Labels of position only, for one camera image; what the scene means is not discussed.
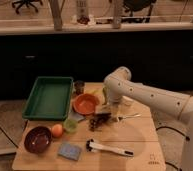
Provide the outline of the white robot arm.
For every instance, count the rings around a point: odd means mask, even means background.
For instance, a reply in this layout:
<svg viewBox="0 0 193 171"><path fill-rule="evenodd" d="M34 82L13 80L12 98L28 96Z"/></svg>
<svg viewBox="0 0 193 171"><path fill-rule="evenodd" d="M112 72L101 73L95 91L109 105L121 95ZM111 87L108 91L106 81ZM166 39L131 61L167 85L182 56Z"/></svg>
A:
<svg viewBox="0 0 193 171"><path fill-rule="evenodd" d="M104 79L110 104L123 96L170 114L187 125L179 171L193 171L193 96L131 82L131 71L118 67Z"/></svg>

